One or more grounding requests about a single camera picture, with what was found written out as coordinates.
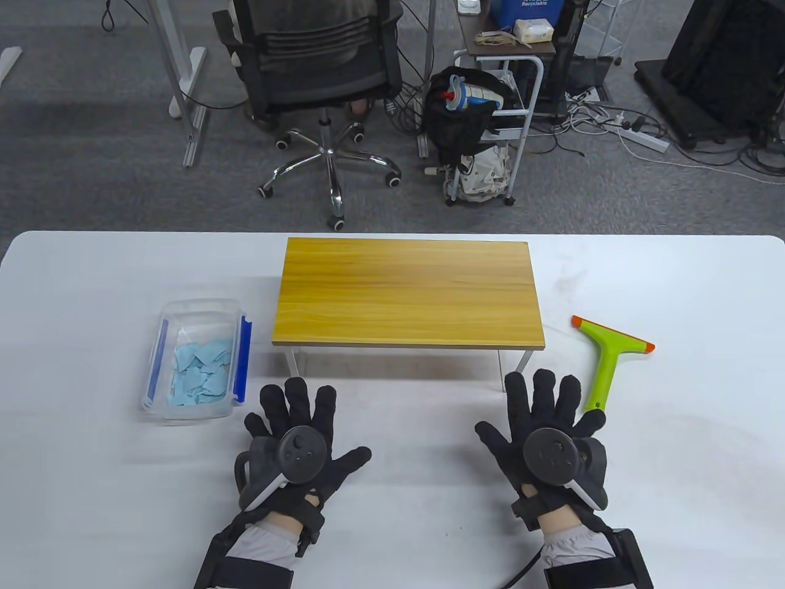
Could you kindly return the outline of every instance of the hand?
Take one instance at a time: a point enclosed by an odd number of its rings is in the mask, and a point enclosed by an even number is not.
[[[311,417],[308,387],[305,380],[297,377],[288,379],[284,392],[277,385],[267,385],[259,393],[259,401],[270,423],[268,430],[262,418],[250,413],[245,419],[245,427],[254,437],[275,437],[280,439],[295,426],[311,426],[318,430],[327,444],[327,460],[323,469],[314,479],[303,485],[288,484],[276,489],[262,504],[263,507],[290,516],[306,528],[313,526],[312,517],[308,518],[308,506],[318,505],[319,509],[343,484],[345,479],[371,459],[371,450],[361,446],[338,459],[333,459],[333,417],[335,415],[335,389],[322,386],[316,391],[316,403]],[[311,536],[318,530],[307,530]]]
[[[590,437],[605,425],[605,414],[599,409],[587,412],[574,424],[575,413],[581,402],[581,383],[575,376],[565,376],[561,380],[558,401],[553,394],[556,385],[554,373],[539,369],[532,380],[534,393],[530,409],[523,375],[510,372],[504,379],[507,390],[507,419],[512,441],[507,441],[488,422],[479,422],[474,427],[480,440],[496,458],[499,468],[519,495],[522,495],[521,488],[524,483],[534,485],[539,491],[542,491],[544,486],[539,484],[524,461],[524,442],[535,430],[551,427],[576,438]]]

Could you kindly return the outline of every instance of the water bottle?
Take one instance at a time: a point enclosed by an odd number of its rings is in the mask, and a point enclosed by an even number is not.
[[[462,111],[471,105],[495,102],[496,108],[504,105],[504,98],[488,88],[474,86],[464,82],[464,78],[456,74],[450,76],[450,91],[444,93],[448,111]]]

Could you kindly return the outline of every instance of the clear plastic box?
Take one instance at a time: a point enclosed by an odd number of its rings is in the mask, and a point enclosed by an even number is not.
[[[245,401],[250,329],[251,323],[245,320],[239,302],[234,299],[196,298],[167,304],[161,311],[150,354],[150,372],[142,407],[164,419],[209,419],[229,415],[233,401]],[[231,358],[224,396],[206,403],[173,404],[176,350],[188,344],[230,340]]]

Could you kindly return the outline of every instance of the blue paper scrap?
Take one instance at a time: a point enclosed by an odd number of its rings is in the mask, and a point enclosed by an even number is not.
[[[186,407],[215,403],[226,396],[232,340],[189,343],[174,350],[177,360],[169,404]]]

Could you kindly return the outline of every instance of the chair armrest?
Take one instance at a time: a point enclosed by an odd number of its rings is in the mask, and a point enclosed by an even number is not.
[[[247,45],[237,40],[235,37],[235,25],[232,22],[232,15],[228,10],[219,10],[213,13],[215,30],[218,31],[218,39],[227,49],[236,51],[238,49],[253,49],[254,46]]]

